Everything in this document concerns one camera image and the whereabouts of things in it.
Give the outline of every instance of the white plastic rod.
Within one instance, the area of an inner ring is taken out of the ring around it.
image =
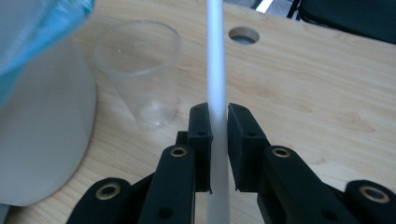
[[[207,0],[207,103],[213,133],[207,223],[230,223],[222,0]]]

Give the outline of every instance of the white container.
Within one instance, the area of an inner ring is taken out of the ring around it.
[[[77,170],[90,141],[94,79],[71,36],[33,58],[0,107],[0,203],[51,195]]]

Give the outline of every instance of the wood grain surface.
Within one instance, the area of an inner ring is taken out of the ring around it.
[[[182,38],[177,118],[153,132],[137,129],[107,77],[92,62],[95,39],[121,21],[151,19]],[[234,43],[238,26],[256,30],[253,45]],[[294,149],[325,183],[344,190],[369,179],[396,191],[396,46],[251,9],[224,5],[228,101],[248,107],[271,144]],[[131,184],[155,171],[189,109],[206,101],[204,0],[98,0],[76,40],[96,77],[92,140],[79,169],[47,199],[13,207],[6,223],[65,223],[94,182],[120,177]],[[233,223],[263,223],[256,195],[233,191]],[[206,195],[197,194],[196,223],[206,223]]]

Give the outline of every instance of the screw hole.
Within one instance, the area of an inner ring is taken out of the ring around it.
[[[183,157],[187,155],[187,149],[184,147],[176,147],[171,150],[171,155],[173,157]]]
[[[283,149],[283,148],[274,148],[272,152],[274,155],[281,157],[281,158],[287,158],[290,156],[290,153],[286,149]]]
[[[329,221],[336,221],[336,220],[338,220],[337,215],[336,215],[334,212],[332,212],[332,211],[330,211],[330,210],[328,210],[328,209],[322,209],[322,210],[320,211],[320,213],[321,213],[321,215],[322,215],[324,218],[326,218],[326,219],[329,220]]]
[[[359,188],[361,194],[367,199],[376,203],[388,203],[389,196],[384,191],[370,186],[361,186]]]
[[[173,216],[173,210],[168,207],[163,207],[158,212],[158,217],[161,219],[169,219]]]
[[[120,193],[120,185],[118,183],[108,183],[100,187],[96,191],[96,198],[99,200],[109,200],[116,197]]]
[[[251,45],[260,39],[260,35],[257,33],[257,31],[246,26],[233,28],[228,33],[228,36],[231,38],[231,40],[240,45]]]

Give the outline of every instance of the transparent cup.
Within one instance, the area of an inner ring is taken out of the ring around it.
[[[181,38],[160,21],[128,21],[98,38],[93,58],[113,82],[138,126],[169,124],[177,112]]]

